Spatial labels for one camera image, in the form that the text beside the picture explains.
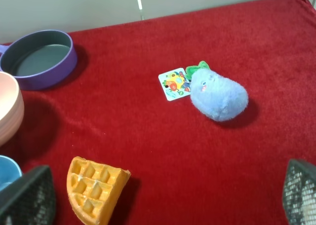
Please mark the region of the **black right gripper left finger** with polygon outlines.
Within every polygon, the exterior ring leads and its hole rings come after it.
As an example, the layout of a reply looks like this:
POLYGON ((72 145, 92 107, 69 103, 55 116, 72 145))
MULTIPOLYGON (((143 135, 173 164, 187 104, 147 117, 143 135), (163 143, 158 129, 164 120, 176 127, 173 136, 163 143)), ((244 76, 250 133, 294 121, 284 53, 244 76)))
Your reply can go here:
POLYGON ((33 168, 0 192, 2 225, 51 225, 55 214, 55 189, 47 165, 33 168))

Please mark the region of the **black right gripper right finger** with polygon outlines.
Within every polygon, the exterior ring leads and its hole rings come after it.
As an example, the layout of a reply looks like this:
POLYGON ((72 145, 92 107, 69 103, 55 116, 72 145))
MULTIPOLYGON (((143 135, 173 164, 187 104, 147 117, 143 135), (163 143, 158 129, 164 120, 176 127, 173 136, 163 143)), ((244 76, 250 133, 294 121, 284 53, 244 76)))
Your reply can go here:
POLYGON ((316 166, 302 159, 289 160, 282 205, 290 225, 316 223, 316 166))

